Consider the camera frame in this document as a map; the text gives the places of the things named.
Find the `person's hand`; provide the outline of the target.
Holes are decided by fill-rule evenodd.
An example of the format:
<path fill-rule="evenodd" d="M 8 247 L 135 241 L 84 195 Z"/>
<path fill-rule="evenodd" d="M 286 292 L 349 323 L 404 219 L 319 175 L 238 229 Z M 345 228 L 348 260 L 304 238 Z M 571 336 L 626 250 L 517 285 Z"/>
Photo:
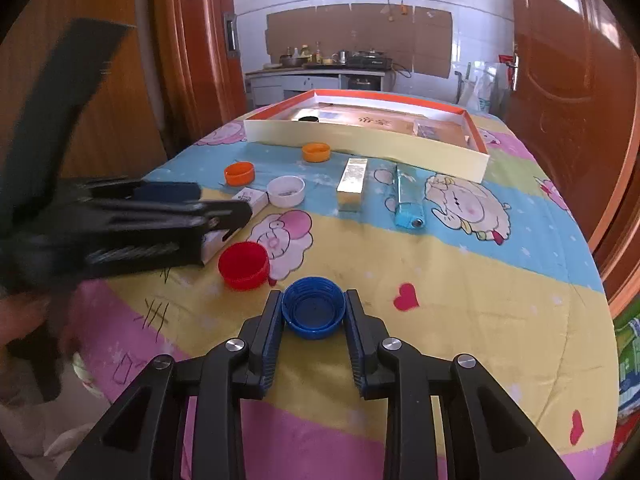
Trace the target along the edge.
<path fill-rule="evenodd" d="M 24 339 L 44 323 L 51 323 L 58 341 L 58 350 L 71 358 L 80 349 L 80 342 L 70 322 L 70 295 L 49 295 L 43 292 L 22 292 L 1 299 L 1 348 L 17 339 Z"/>

